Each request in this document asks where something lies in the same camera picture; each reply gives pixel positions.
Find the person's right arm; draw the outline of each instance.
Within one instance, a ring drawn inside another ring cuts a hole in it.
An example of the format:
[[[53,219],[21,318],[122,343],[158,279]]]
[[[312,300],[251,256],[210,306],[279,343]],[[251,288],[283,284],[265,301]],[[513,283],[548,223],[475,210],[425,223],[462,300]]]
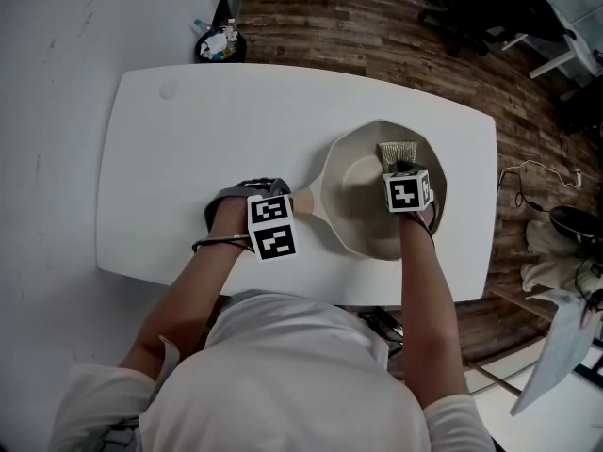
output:
[[[404,381],[420,406],[468,395],[454,302],[427,231],[399,217]]]

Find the person's left hand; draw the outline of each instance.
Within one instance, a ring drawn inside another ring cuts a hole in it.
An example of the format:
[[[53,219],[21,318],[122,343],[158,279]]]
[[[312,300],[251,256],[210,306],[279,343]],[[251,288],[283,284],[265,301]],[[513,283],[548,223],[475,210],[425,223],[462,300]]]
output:
[[[247,198],[224,198],[218,206],[209,237],[248,234]]]

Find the round mark on table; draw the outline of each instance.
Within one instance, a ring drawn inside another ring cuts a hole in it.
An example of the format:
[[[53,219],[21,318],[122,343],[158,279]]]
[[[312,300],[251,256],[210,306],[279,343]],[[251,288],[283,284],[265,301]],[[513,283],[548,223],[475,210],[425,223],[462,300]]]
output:
[[[159,91],[159,95],[162,99],[168,101],[169,99],[173,99],[173,97],[178,92],[178,81],[177,80],[169,80],[163,86],[161,86],[161,90]]]

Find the white t-shirt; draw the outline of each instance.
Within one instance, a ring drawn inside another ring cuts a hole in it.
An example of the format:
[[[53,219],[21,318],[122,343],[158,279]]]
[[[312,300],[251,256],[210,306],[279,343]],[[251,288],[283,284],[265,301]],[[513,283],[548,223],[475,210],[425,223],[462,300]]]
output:
[[[148,377],[77,366],[50,450],[77,450],[90,428],[139,415],[144,451],[494,451],[473,398],[423,411],[386,365],[386,344],[353,315],[255,296],[220,315],[205,350],[176,367],[148,410]]]

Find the forearm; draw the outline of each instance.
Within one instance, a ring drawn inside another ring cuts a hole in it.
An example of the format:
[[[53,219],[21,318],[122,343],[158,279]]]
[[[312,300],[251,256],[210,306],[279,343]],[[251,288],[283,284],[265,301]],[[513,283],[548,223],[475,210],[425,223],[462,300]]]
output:
[[[201,248],[147,316],[121,366],[155,379],[164,353],[159,336],[176,345],[181,359],[188,357],[240,253],[241,249],[228,244]]]
[[[404,377],[422,407],[467,393],[454,302],[425,230],[401,218]]]

